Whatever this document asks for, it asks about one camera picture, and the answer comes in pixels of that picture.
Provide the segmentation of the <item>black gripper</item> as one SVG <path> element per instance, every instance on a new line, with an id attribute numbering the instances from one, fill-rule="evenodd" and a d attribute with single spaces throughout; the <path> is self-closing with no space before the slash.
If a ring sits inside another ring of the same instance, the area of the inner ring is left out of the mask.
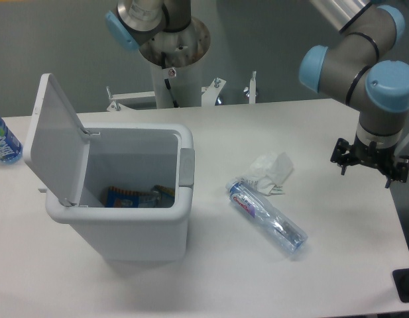
<path id="1" fill-rule="evenodd" d="M 330 161 L 341 168 L 341 175 L 345 175 L 349 166 L 356 165 L 385 170 L 385 188 L 389 188 L 392 182 L 406 183 L 409 173 L 409 155 L 397 158 L 394 155 L 399 137 L 400 133 L 388 136 L 357 133 L 353 144 L 339 138 Z"/>

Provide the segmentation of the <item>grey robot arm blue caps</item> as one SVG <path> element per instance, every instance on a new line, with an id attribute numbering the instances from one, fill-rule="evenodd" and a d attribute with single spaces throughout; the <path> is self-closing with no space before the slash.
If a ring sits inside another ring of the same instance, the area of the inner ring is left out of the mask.
<path id="1" fill-rule="evenodd" d="M 358 111 L 355 140 L 339 139 L 331 161 L 342 170 L 360 164 L 387 182 L 406 182 L 409 156 L 398 143 L 409 116 L 409 65 L 384 60 L 400 40 L 404 17 L 370 1 L 314 1 L 313 6 L 343 40 L 315 46 L 299 67 L 300 83 Z M 148 61 L 159 108 L 213 105 L 217 94 L 202 90 L 194 68 L 210 45 L 207 27 L 192 16 L 189 1 L 119 1 L 105 14 L 113 38 Z"/>

